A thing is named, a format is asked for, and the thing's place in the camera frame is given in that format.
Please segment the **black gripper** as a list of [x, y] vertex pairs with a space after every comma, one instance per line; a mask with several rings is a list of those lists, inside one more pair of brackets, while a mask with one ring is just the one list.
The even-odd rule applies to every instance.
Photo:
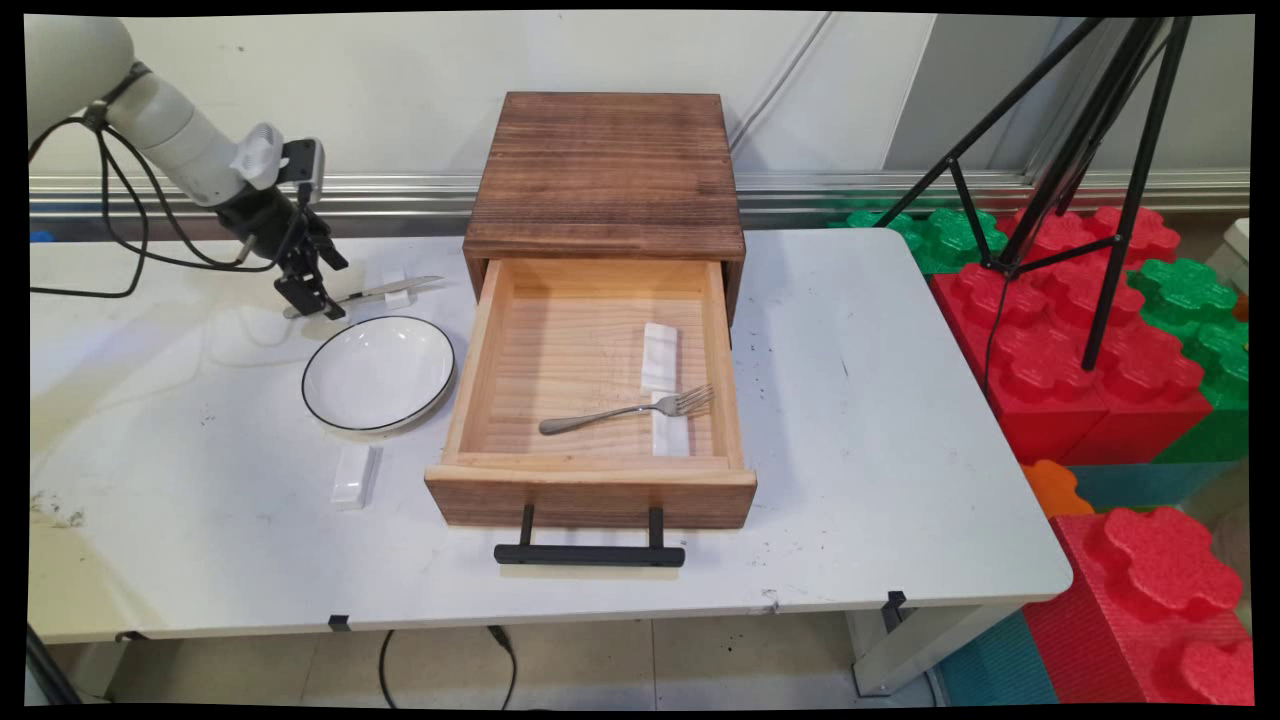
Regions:
[[289, 200], [279, 188], [246, 188], [212, 210], [220, 225], [242, 241], [251, 254], [280, 265], [275, 291], [301, 316], [323, 314], [330, 320], [346, 310], [328, 293], [317, 261], [335, 272], [349, 261], [335, 247], [329, 231], [311, 229], [311, 188]]

